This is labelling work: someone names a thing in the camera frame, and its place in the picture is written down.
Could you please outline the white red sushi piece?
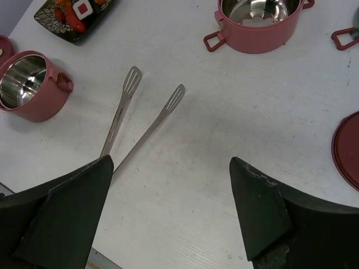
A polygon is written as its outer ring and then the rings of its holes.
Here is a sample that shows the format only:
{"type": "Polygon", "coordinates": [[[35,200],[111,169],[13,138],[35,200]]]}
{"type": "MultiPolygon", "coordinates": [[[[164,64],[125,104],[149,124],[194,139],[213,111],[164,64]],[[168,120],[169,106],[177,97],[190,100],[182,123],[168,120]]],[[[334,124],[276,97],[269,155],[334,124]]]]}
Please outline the white red sushi piece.
{"type": "Polygon", "coordinates": [[[89,0],[78,0],[72,5],[72,8],[79,20],[83,20],[93,13],[89,0]]]}

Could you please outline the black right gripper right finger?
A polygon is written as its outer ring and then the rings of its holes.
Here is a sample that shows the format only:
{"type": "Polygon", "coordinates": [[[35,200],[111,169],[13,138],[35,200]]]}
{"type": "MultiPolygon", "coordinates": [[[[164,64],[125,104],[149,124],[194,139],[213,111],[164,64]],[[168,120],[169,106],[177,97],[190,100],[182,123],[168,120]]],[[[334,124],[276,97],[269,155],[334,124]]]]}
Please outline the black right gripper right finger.
{"type": "Polygon", "coordinates": [[[358,267],[358,208],[299,191],[238,157],[229,172],[246,257],[255,268],[358,267]]]}

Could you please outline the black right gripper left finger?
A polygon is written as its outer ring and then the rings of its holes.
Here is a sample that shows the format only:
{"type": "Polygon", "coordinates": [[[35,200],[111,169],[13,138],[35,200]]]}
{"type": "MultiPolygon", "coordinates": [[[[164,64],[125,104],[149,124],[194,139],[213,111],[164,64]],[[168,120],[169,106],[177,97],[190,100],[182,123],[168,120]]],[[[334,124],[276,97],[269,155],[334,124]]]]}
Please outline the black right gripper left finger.
{"type": "Polygon", "coordinates": [[[109,155],[1,194],[1,268],[85,268],[114,171],[109,155]]]}

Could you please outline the stainless steel tongs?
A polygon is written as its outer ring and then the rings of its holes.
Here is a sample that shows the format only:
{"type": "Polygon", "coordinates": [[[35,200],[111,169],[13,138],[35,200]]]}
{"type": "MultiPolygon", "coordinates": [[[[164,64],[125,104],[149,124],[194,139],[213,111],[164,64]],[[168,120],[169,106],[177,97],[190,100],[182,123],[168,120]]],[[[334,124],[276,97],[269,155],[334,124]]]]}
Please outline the stainless steel tongs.
{"type": "MultiPolygon", "coordinates": [[[[131,67],[123,82],[122,95],[116,113],[113,117],[112,124],[109,128],[107,137],[105,139],[102,151],[100,153],[100,157],[108,155],[111,152],[117,133],[120,129],[123,118],[125,116],[127,106],[130,103],[132,97],[134,96],[141,80],[142,80],[141,70],[136,66],[131,67]]],[[[165,106],[163,107],[159,115],[156,117],[155,121],[153,121],[150,127],[140,137],[140,139],[136,142],[133,148],[121,161],[121,163],[114,169],[113,171],[114,173],[118,172],[126,161],[128,161],[131,157],[135,156],[135,154],[147,142],[147,140],[151,137],[151,135],[160,127],[160,125],[166,120],[166,118],[179,105],[179,103],[185,96],[185,93],[186,93],[186,89],[183,84],[180,84],[176,87],[175,91],[172,93],[172,95],[166,102],[165,106]]]]}

